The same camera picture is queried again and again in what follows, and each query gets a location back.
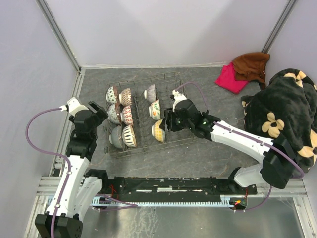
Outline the orange green leaf bowl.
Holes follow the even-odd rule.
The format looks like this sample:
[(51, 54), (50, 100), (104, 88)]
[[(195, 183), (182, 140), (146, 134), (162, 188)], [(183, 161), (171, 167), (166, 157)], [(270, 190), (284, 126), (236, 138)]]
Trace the orange green leaf bowl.
[(149, 115), (154, 120), (161, 119), (159, 99), (152, 102), (151, 105), (149, 106)]

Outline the yellow dotted bowl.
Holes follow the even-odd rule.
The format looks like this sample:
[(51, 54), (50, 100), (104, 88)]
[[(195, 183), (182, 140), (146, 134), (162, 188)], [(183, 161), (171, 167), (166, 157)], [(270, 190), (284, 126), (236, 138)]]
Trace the yellow dotted bowl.
[(163, 119), (160, 119), (152, 126), (152, 136), (155, 138), (155, 140), (165, 143), (165, 131), (160, 128), (162, 121)]

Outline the grey wire dish rack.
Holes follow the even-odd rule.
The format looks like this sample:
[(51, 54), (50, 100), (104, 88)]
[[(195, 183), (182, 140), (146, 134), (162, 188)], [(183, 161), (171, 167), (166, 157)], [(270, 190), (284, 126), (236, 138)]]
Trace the grey wire dish rack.
[(110, 143), (109, 137), (117, 125), (110, 122), (109, 120), (106, 120), (103, 125), (103, 130), (105, 133), (105, 154), (110, 154), (116, 158), (127, 157), (135, 154), (187, 145), (196, 141), (194, 136), (188, 130), (167, 132), (165, 134), (164, 143), (155, 140), (155, 138), (152, 136), (152, 126), (154, 125), (155, 121), (149, 115), (150, 103), (144, 98), (144, 91), (153, 84), (157, 90), (157, 98), (160, 100), (160, 109), (163, 112), (164, 109), (172, 107), (173, 102), (170, 99), (170, 94), (173, 89), (183, 84), (183, 81), (178, 73), (169, 72), (145, 79), (114, 82), (106, 86), (106, 90), (111, 86), (115, 86), (119, 93), (126, 88), (131, 89), (131, 109), (134, 122), (133, 129), (137, 146), (134, 148), (125, 146), (123, 149), (119, 149), (112, 145)]

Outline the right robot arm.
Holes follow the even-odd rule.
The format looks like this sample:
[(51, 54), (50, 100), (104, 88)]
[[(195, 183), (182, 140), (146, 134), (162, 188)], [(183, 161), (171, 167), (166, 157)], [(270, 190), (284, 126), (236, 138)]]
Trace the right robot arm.
[(173, 132), (189, 129), (198, 138), (227, 145), (255, 159), (256, 165), (237, 168), (228, 180), (227, 188), (234, 194), (259, 183), (284, 189), (299, 168), (290, 143), (282, 135), (272, 139), (242, 131), (208, 112), (201, 113), (189, 99), (165, 109), (160, 127)]

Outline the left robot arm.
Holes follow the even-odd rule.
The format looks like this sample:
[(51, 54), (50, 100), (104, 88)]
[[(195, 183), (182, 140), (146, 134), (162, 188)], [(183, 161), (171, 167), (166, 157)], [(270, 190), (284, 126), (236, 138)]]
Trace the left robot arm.
[(75, 97), (61, 110), (70, 113), (75, 129), (63, 156), (66, 163), (53, 200), (46, 212), (35, 218), (43, 238), (79, 238), (94, 197), (109, 189), (105, 170), (87, 169), (97, 146), (97, 128), (108, 118), (107, 112), (94, 101), (86, 107)]

